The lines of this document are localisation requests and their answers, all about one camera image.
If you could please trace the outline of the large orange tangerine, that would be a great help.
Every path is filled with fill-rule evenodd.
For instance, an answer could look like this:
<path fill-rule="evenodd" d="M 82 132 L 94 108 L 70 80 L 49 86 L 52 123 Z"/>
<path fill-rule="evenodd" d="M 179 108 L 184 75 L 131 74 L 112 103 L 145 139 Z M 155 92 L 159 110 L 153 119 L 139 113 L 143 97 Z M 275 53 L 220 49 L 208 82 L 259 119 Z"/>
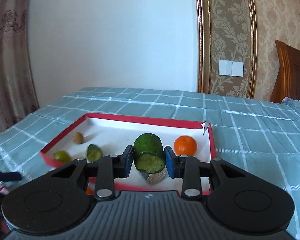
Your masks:
<path fill-rule="evenodd" d="M 94 195 L 94 190 L 90 187 L 87 187 L 86 194 L 93 196 Z"/>

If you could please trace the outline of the pink towel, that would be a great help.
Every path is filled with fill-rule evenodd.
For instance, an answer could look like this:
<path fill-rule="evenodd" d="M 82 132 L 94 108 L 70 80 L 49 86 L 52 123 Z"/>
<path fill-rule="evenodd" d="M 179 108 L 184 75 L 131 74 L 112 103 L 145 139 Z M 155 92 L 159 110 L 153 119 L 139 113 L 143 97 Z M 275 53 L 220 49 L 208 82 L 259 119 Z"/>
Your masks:
<path fill-rule="evenodd" d="M 4 195 L 7 195 L 9 194 L 9 189 L 8 187 L 5 185 L 5 183 L 3 182 L 0 182 L 0 194 L 4 194 Z"/>

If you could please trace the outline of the brown longan fruit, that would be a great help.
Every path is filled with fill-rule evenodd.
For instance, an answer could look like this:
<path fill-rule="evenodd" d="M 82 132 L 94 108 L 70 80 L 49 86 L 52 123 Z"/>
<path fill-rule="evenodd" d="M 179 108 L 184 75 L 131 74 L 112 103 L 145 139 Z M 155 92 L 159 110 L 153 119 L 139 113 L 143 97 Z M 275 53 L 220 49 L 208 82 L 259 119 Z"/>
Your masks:
<path fill-rule="evenodd" d="M 75 132 L 72 136 L 72 142 L 75 144 L 82 144 L 84 142 L 83 134 L 80 132 Z"/>

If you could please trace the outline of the teal plaid bed sheet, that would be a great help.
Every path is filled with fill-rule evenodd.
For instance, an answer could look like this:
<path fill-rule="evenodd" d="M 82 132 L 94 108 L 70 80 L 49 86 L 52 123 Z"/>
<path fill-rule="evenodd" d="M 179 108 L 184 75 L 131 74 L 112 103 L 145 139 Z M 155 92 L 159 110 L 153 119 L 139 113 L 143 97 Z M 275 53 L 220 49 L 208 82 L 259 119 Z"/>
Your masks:
<path fill-rule="evenodd" d="M 44 174 L 39 150 L 87 112 L 210 122 L 219 158 L 293 197 L 288 232 L 300 239 L 300 108 L 173 90 L 82 88 L 0 133 L 0 171 L 18 171 L 25 181 Z"/>

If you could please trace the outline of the gold wall moulding frame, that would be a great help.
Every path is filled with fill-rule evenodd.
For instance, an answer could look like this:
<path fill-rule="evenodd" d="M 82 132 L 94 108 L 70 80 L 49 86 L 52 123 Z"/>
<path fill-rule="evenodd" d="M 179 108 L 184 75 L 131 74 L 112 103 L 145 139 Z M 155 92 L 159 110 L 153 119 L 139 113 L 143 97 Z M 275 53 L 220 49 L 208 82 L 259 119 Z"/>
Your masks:
<path fill-rule="evenodd" d="M 196 0 L 199 93 L 253 98 L 257 65 L 254 0 Z M 243 63 L 243 76 L 225 76 L 220 60 Z"/>

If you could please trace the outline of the red shallow cardboard box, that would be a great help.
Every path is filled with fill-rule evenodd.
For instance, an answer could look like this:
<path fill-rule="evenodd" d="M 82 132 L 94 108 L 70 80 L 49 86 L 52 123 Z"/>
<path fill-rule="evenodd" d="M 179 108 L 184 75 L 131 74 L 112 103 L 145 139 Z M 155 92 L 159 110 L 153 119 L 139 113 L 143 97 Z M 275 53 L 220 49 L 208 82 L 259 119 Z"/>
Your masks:
<path fill-rule="evenodd" d="M 75 132 L 83 134 L 82 144 L 72 142 Z M 63 150 L 72 159 L 84 159 L 90 144 L 100 147 L 104 156 L 121 155 L 143 133 L 157 135 L 163 146 L 173 146 L 179 136 L 188 135 L 197 142 L 197 159 L 209 162 L 216 156 L 212 128 L 205 122 L 97 113 L 86 113 L 70 124 L 40 150 L 40 155 L 53 168 L 62 166 L 53 158 L 55 152 Z"/>

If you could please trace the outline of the small green cucumber piece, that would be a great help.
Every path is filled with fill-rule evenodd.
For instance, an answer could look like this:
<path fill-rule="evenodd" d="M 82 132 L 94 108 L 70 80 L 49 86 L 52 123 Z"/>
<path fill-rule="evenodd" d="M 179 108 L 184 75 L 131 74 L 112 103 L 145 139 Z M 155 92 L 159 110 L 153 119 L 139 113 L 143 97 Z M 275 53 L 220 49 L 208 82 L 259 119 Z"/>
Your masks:
<path fill-rule="evenodd" d="M 87 159 L 90 162 L 99 161 L 103 157 L 102 150 L 94 144 L 90 144 L 87 148 Z"/>

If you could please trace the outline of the green lime in box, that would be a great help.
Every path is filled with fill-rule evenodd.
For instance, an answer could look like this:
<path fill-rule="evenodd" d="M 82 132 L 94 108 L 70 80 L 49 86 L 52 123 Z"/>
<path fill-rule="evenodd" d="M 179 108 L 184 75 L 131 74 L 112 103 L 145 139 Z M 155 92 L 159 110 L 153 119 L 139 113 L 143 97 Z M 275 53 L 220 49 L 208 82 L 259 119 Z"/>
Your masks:
<path fill-rule="evenodd" d="M 71 161 L 70 155 L 66 151 L 57 151 L 53 154 L 53 158 L 61 163 L 68 163 Z"/>

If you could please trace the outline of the beige patterned curtain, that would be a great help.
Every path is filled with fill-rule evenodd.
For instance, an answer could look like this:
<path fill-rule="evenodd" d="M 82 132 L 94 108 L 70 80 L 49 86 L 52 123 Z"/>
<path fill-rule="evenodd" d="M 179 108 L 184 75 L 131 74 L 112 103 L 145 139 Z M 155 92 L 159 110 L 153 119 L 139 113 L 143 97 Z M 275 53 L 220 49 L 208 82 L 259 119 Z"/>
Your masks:
<path fill-rule="evenodd" d="M 29 0 L 0 0 L 0 132 L 38 109 L 27 47 Z"/>

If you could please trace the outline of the white wall switch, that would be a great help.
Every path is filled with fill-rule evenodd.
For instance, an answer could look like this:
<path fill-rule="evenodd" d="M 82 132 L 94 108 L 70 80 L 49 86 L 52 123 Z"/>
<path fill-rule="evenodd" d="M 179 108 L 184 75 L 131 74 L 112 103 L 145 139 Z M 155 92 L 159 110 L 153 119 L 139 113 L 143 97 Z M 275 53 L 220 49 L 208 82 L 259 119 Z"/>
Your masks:
<path fill-rule="evenodd" d="M 219 60 L 218 74 L 224 76 L 244 76 L 244 63 L 229 60 Z"/>

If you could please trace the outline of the small orange tangerine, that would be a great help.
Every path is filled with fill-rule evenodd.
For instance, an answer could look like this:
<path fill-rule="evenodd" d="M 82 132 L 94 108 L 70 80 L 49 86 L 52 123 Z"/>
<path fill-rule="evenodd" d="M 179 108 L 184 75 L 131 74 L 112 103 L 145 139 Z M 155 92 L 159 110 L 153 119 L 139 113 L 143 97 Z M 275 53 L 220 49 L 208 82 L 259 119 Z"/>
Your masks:
<path fill-rule="evenodd" d="M 194 156 L 197 152 L 197 142 L 188 135 L 179 136 L 174 141 L 174 152 L 177 155 Z"/>

